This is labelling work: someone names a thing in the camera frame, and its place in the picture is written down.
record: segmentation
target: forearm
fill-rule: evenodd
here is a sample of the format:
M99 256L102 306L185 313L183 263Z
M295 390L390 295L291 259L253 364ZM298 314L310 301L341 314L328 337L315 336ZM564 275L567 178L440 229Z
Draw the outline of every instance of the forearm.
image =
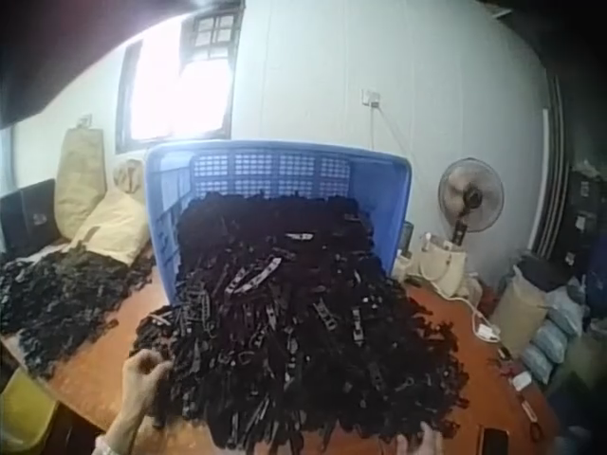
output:
M141 416L135 414L127 415L121 411L102 438L112 451L118 455L129 455L141 421ZM95 449L93 455L104 454L101 450Z

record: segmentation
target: white wall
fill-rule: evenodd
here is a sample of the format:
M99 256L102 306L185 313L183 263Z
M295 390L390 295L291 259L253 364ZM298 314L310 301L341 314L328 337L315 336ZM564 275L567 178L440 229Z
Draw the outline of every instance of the white wall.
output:
M122 56L123 49L112 52L17 126L18 184L54 175L65 128L86 113L104 129L113 162ZM449 230L436 190L452 161L475 156L500 173L503 215L466 240L472 266L494 282L527 244L538 203L545 87L535 55L473 0L248 1L232 137L368 148L362 88L381 95L376 149L413 165L407 218L416 234Z

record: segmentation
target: orange table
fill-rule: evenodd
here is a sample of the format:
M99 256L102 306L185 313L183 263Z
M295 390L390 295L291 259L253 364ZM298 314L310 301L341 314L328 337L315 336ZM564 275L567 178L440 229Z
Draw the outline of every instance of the orange table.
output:
M505 378L489 364L496 357L496 347L477 339L470 329L469 309L458 302L440 299L430 291L409 289L411 297L432 311L431 321L451 321L459 339L459 359L469 373L464 395L470 401L468 409L457 409L452 418L461 426L455 438L445 443L447 454L476 453L479 426L502 428L510 435L511 454L544 454L546 445L557 434L558 424L540 390L529 386L525 398L538 414L545 433L545 442L534 445L529 437L529 422ZM162 285L155 272L154 280L136 295L126 300L116 314L120 325L110 330L95 344L83 346L65 364L60 365L45 387L62 403L91 423L107 429L120 408L121 367L135 340L139 321L150 311L166 302ZM22 354L16 339L3 339L5 346L17 358ZM200 454L219 453L205 427L178 422L164 431L156 431L146 419L140 429L136 454ZM304 453L320 452L321 440L316 434L305 438ZM327 454L370 455L394 453L394 445L382 447L378 439L361 440L354 434L336 430Z

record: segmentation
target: window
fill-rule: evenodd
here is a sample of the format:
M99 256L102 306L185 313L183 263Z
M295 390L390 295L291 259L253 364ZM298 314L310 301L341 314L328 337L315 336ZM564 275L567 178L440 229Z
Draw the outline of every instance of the window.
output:
M120 78L117 148L230 137L240 4L172 20L130 45Z

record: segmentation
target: hand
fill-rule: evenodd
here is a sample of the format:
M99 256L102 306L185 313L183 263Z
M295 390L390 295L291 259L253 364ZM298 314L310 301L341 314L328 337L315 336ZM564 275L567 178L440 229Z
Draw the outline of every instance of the hand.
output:
M149 349L139 351L124 362L122 416L142 419L154 402L158 382L172 367L171 362L163 362L162 355Z
M424 437L417 449L409 448L407 438L399 434L396 438L396 455L443 455L443 435L422 422Z

